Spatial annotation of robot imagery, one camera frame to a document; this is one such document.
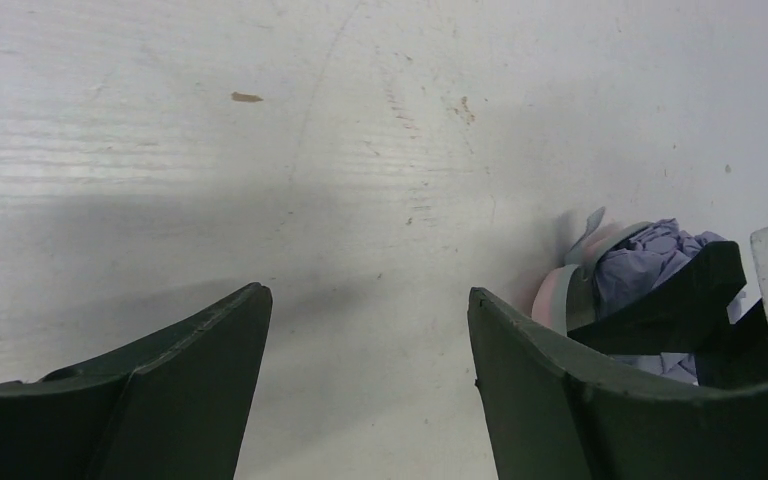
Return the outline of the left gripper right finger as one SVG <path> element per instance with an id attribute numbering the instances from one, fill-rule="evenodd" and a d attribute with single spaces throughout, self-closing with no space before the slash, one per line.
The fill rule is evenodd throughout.
<path id="1" fill-rule="evenodd" d="M 528 319 L 486 289 L 468 327 L 502 479 L 768 479 L 768 381 L 654 376 Z"/>

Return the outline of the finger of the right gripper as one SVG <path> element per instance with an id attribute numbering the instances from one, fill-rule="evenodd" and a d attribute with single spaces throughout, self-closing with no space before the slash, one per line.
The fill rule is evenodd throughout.
<path id="1" fill-rule="evenodd" d="M 738 389 L 768 381 L 768 324 L 757 301 L 735 324 L 716 332 L 695 354 L 700 386 Z"/>
<path id="2" fill-rule="evenodd" d="M 711 242 L 652 292 L 568 336 L 605 355 L 696 353 L 727 330 L 745 285 L 738 244 Z"/>

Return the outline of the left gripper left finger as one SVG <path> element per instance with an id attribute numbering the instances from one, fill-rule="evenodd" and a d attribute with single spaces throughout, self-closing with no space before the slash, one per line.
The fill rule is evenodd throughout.
<path id="1" fill-rule="evenodd" d="M 270 324 L 249 284 L 42 379 L 0 383 L 0 479 L 230 479 Z"/>

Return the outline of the lavender folding umbrella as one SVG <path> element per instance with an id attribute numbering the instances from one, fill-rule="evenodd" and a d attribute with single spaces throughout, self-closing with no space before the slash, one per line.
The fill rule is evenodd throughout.
<path id="1" fill-rule="evenodd" d="M 595 287 L 600 320 L 643 298 L 691 261 L 711 242 L 724 238 L 705 231 L 693 235 L 675 219 L 659 220 L 620 242 L 597 263 Z M 675 381 L 698 383 L 695 357 L 688 353 L 615 355 L 614 360 Z"/>

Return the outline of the pink umbrella case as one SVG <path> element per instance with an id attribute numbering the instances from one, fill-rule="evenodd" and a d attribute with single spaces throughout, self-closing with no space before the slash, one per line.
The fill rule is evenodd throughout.
<path id="1" fill-rule="evenodd" d="M 650 226 L 647 221 L 605 224 L 603 207 L 591 213 L 583 234 L 563 256 L 563 265 L 549 272 L 532 304 L 530 318 L 561 335 L 597 319 L 594 274 L 598 262 L 614 247 Z"/>

